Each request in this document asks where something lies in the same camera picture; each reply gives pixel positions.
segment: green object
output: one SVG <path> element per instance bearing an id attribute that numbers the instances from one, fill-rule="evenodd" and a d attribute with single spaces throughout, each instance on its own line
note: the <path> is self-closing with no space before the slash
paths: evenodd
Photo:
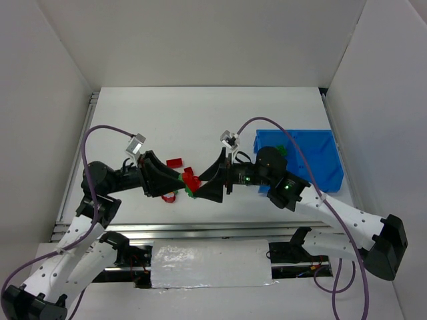
<path id="1" fill-rule="evenodd" d="M 278 145 L 276 149 L 279 150 L 281 155 L 283 156 L 288 155 L 288 152 L 286 151 L 286 148 L 283 145 Z"/>
<path id="2" fill-rule="evenodd" d="M 184 182 L 184 180 L 182 179 L 182 175 L 179 175 L 178 180 L 181 180 L 182 182 Z M 185 192 L 188 194 L 188 196 L 190 198 L 195 199 L 195 197 L 193 196 L 193 192 L 189 189 L 189 187 L 186 184 L 185 184 Z"/>

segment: white enclosure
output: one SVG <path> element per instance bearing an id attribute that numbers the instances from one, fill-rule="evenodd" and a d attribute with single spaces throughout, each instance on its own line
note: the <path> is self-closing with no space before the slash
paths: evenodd
<path id="1" fill-rule="evenodd" d="M 426 0 L 4 0 L 0 280 L 37 251 L 50 252 L 55 244 L 46 242 L 55 221 L 73 217 L 81 198 L 80 161 L 73 161 L 85 126 L 108 123 L 141 132 L 162 160 L 182 156 L 200 172 L 218 156 L 222 131 L 266 115 L 288 129 L 332 127 L 346 167 L 334 196 L 403 219 L 408 250 L 393 283 L 369 276 L 369 319 L 422 319 L 427 280 L 417 271 L 425 264 L 427 225 L 426 21 Z M 323 100 L 318 87 L 329 88 Z M 88 109 L 91 94 L 100 90 Z M 193 116 L 195 123 L 188 120 Z M 247 152 L 257 128 L 270 126 L 257 123 L 245 131 Z M 199 149 L 185 140 L 192 130 Z M 125 142 L 95 133 L 89 160 L 117 168 Z M 68 181 L 70 172 L 79 175 Z M 307 223 L 298 213 L 283 217 L 265 198 L 238 188 L 223 205 L 205 202 L 202 208 L 188 198 L 175 212 L 142 192 L 119 198 L 123 207 L 115 222 L 121 224 Z M 250 208 L 239 209 L 239 201 L 251 201 Z M 22 283 L 29 272 L 12 283 Z M 346 266 L 343 283 L 349 273 Z M 359 319 L 362 301 L 358 276 L 338 300 L 342 318 Z M 103 283 L 88 287 L 75 319 L 285 316 L 332 319 L 330 295 L 312 279 L 167 291 Z"/>

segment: red object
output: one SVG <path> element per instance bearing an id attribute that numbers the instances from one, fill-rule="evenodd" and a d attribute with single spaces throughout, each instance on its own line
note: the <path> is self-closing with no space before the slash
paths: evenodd
<path id="1" fill-rule="evenodd" d="M 182 167 L 182 159 L 177 158 L 177 159 L 166 160 L 166 165 L 172 169 Z"/>
<path id="2" fill-rule="evenodd" d="M 167 195 L 162 195 L 161 198 L 167 203 L 173 203 L 176 200 L 176 196 L 173 192 L 168 193 Z"/>
<path id="3" fill-rule="evenodd" d="M 188 172 L 190 175 L 194 175 L 193 169 L 191 167 L 184 168 L 184 172 Z"/>
<path id="4" fill-rule="evenodd" d="M 191 192 L 194 192 L 197 189 L 199 189 L 201 185 L 201 181 L 199 177 L 192 175 L 190 172 L 184 172 L 181 174 L 181 176 L 182 176 L 182 180 L 187 185 L 188 189 L 191 190 Z"/>

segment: purple cable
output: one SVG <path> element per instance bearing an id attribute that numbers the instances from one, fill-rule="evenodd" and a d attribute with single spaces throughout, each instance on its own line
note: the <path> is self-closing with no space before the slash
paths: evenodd
<path id="1" fill-rule="evenodd" d="M 347 284 L 347 286 L 345 288 L 343 288 L 341 290 L 337 290 L 336 293 L 343 293 L 343 292 L 347 291 L 353 285 L 354 279 L 356 278 L 356 264 L 354 263 L 354 261 L 352 261 L 352 265 L 353 265 L 353 274 L 352 274 L 352 278 L 350 279 L 350 282 Z M 321 290 L 323 290 L 327 293 L 334 293 L 332 290 L 329 290 L 329 289 L 323 287 L 320 283 L 318 283 L 318 279 L 317 279 L 318 273 L 320 272 L 320 270 L 323 270 L 323 269 L 328 268 L 328 267 L 329 267 L 328 265 L 324 265 L 323 267 L 318 268 L 316 270 L 316 272 L 314 273 L 313 280 L 314 280 L 314 283 Z"/>
<path id="2" fill-rule="evenodd" d="M 286 135 L 286 137 L 288 137 L 288 139 L 294 145 L 295 149 L 300 154 L 302 161 L 304 162 L 304 165 L 307 168 L 308 175 L 310 176 L 310 179 L 312 180 L 314 189 L 316 190 L 319 197 L 321 197 L 322 192 L 320 191 L 318 184 L 316 183 L 316 180 L 314 179 L 313 172 L 312 172 L 310 166 L 308 165 L 307 159 L 304 157 L 304 154 L 302 153 L 300 146 L 296 143 L 294 138 L 281 125 L 279 125 L 275 121 L 273 121 L 269 118 L 266 118 L 266 117 L 254 117 L 254 118 L 247 120 L 242 125 L 242 127 L 239 129 L 237 134 L 240 135 L 240 133 L 242 133 L 242 131 L 246 128 L 246 126 L 248 126 L 251 122 L 257 121 L 257 120 L 264 120 L 264 121 L 270 122 L 271 124 L 273 124 L 277 128 L 279 128 Z M 352 244 L 354 253 L 356 254 L 356 258 L 357 258 L 358 264 L 360 266 L 360 272 L 362 274 L 362 282 L 363 282 L 363 289 L 364 289 L 364 295 L 365 295 L 364 310 L 363 310 L 363 314 L 362 314 L 361 319 L 366 320 L 368 318 L 368 312 L 369 312 L 369 288 L 368 288 L 368 278 L 366 276 L 366 270 L 365 270 L 365 267 L 363 265 L 362 257 L 360 256 L 358 246 L 357 246 L 356 242 L 354 241 L 354 238 L 353 238 L 352 234 L 350 233 L 350 230 L 347 228 L 346 224 L 343 222 L 343 220 L 341 219 L 338 212 L 336 212 L 336 210 L 331 206 L 331 204 L 328 202 L 327 199 L 324 200 L 324 204 L 328 207 L 328 209 L 332 212 L 332 214 L 335 216 L 335 218 L 340 223 L 342 229 L 344 230 L 344 232 L 346 233 L 346 235 L 350 239 L 350 243 Z M 340 278 L 340 273 L 341 273 L 341 266 L 342 266 L 342 263 L 340 263 L 338 266 L 338 271 L 337 271 L 337 274 L 335 277 L 335 282 L 334 282 L 334 288 L 332 290 L 333 291 L 333 293 L 332 293 L 332 309 L 334 311 L 334 315 L 335 315 L 335 318 L 337 320 L 340 320 L 340 318 L 338 317 L 338 312 L 336 310 L 336 301 L 335 300 L 336 300 L 336 288 L 338 286 L 338 279 Z"/>
<path id="3" fill-rule="evenodd" d="M 86 172 L 87 184 L 89 185 L 89 190 L 91 193 L 91 197 L 93 199 L 93 219 L 92 219 L 92 224 L 91 224 L 91 227 L 89 228 L 89 230 L 87 230 L 87 232 L 83 236 L 81 236 L 78 240 L 76 240 L 73 243 L 62 248 L 64 251 L 68 251 L 68 250 L 76 247 L 79 243 L 81 243 L 92 232 L 93 228 L 96 226 L 97 221 L 98 221 L 98 201 L 96 198 L 95 186 L 93 185 L 92 177 L 91 177 L 90 171 L 89 171 L 89 165 L 87 164 L 87 158 L 86 158 L 86 141 L 87 141 L 87 138 L 89 137 L 89 135 L 92 132 L 94 132 L 95 130 L 98 130 L 98 129 L 109 129 L 109 130 L 113 130 L 113 131 L 123 133 L 124 135 L 127 135 L 129 137 L 134 136 L 132 133 L 118 129 L 116 127 L 112 127 L 111 125 L 96 125 L 96 126 L 90 128 L 89 130 L 87 130 L 85 132 L 85 135 L 83 136 L 83 139 L 81 141 L 81 158 L 83 160 L 83 167 L 85 168 L 85 172 Z M 52 258 L 56 255 L 58 255 L 58 252 L 56 252 L 56 251 L 50 252 L 46 255 L 42 255 L 38 258 L 30 260 L 30 261 L 24 263 L 22 266 L 16 268 L 16 270 L 14 270 L 6 278 L 3 286 L 1 287 L 1 297 L 3 296 L 4 292 L 6 291 L 6 288 L 7 288 L 7 285 L 9 284 L 9 282 L 12 280 L 12 278 L 14 276 L 16 276 L 16 274 L 18 274 L 18 272 L 20 272 L 22 269 L 25 269 L 26 267 L 29 267 L 30 265 L 32 265 L 36 262 L 39 262 L 39 261 L 44 260 L 44 259 Z M 6 308 L 4 306 L 3 300 L 1 300 L 1 308 L 4 312 L 4 314 L 6 315 L 6 312 L 5 312 Z"/>
<path id="4" fill-rule="evenodd" d="M 85 291 L 86 291 L 86 289 L 83 289 L 83 291 L 80 293 L 79 300 L 77 300 L 77 303 L 75 304 L 73 313 L 69 316 L 68 320 L 73 320 L 75 314 L 77 313 L 77 310 L 80 307 L 80 303 L 81 303 L 81 300 L 83 299 L 83 295 L 85 294 Z"/>

